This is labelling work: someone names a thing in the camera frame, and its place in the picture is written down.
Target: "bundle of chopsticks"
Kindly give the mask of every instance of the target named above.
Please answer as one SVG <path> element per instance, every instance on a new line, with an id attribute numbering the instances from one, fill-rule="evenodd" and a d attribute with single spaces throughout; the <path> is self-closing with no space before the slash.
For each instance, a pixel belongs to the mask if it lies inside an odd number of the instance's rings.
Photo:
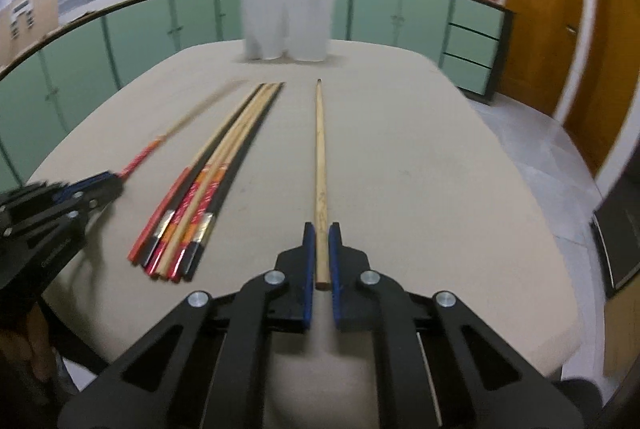
<path id="1" fill-rule="evenodd" d="M 258 85 L 178 176 L 129 252 L 151 277 L 191 281 L 226 195 L 283 83 Z"/>

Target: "beige tabletop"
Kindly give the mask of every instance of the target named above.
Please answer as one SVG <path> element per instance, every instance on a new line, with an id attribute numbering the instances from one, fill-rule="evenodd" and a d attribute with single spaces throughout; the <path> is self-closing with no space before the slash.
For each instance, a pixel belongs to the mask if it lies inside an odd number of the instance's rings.
<path id="1" fill-rule="evenodd" d="M 332 41 L 321 63 L 246 62 L 242 42 L 197 46 L 115 94 L 32 180 L 119 171 L 216 86 L 245 78 L 154 153 L 46 291 L 60 318 L 107 359 L 189 292 L 236 291 L 300 244 L 314 215 L 315 84 L 322 78 L 329 221 L 346 245 L 408 291 L 448 289 L 540 372 L 574 351 L 580 322 L 542 212 L 465 97 L 419 54 Z M 226 199 L 193 282 L 151 281 L 127 262 L 134 240 L 199 147 L 258 82 L 287 83 Z M 314 295 L 306 338 L 274 338 L 267 427 L 375 427 L 367 335 L 338 335 L 330 294 Z"/>

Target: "white plastic cup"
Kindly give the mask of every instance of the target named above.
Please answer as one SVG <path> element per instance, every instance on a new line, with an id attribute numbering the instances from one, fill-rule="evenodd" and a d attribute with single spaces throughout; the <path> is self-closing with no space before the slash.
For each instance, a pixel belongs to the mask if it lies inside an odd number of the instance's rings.
<path id="1" fill-rule="evenodd" d="M 277 59 L 284 53 L 285 0 L 240 0 L 244 54 L 248 59 Z"/>
<path id="2" fill-rule="evenodd" d="M 331 37 L 335 0 L 287 0 L 289 56 L 323 61 Z"/>

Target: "tiled floor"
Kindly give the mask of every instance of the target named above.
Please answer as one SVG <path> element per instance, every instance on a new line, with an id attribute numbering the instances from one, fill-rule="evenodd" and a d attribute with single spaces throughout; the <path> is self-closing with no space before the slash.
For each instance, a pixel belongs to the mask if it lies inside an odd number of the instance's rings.
<path id="1" fill-rule="evenodd" d="M 593 380 L 607 401 L 617 384 L 602 376 L 605 295 L 589 229 L 600 193 L 571 139 L 555 120 L 502 95 L 496 96 L 492 106 L 471 104 L 529 184 L 574 284 L 584 330 L 582 345 L 562 368 L 562 378 Z"/>

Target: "kitchen cabinet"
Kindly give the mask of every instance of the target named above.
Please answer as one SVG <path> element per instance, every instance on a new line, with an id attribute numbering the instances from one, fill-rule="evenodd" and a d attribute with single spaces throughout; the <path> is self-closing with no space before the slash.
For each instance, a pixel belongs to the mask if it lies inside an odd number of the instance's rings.
<path id="1" fill-rule="evenodd" d="M 214 0 L 174 0 L 180 48 L 218 40 Z"/>
<path id="2" fill-rule="evenodd" d="M 490 67 L 494 64 L 497 45 L 498 42 L 495 39 L 452 26 L 445 51 L 468 61 Z"/>
<path id="3" fill-rule="evenodd" d="M 498 39 L 504 12 L 474 0 L 453 0 L 451 22 Z"/>
<path id="4" fill-rule="evenodd" d="M 69 131 L 118 91 L 102 20 L 59 37 L 42 50 L 46 74 Z"/>
<path id="5" fill-rule="evenodd" d="M 353 0 L 351 40 L 394 46 L 401 0 Z"/>
<path id="6" fill-rule="evenodd" d="M 107 15 L 111 49 L 123 86 L 176 53 L 169 0 L 146 0 Z"/>
<path id="7" fill-rule="evenodd" d="M 240 0 L 216 0 L 218 14 L 218 39 L 231 41 L 242 39 Z"/>
<path id="8" fill-rule="evenodd" d="M 396 46 L 412 50 L 434 62 L 440 59 L 451 0 L 401 0 Z"/>
<path id="9" fill-rule="evenodd" d="M 475 94 L 484 95 L 490 69 L 447 54 L 443 56 L 442 72 L 458 88 L 464 88 Z"/>
<path id="10" fill-rule="evenodd" d="M 0 82 L 0 139 L 23 181 L 66 136 L 40 55 Z"/>
<path id="11" fill-rule="evenodd" d="M 335 0 L 334 21 L 331 28 L 331 39 L 347 39 L 348 21 L 349 0 Z"/>

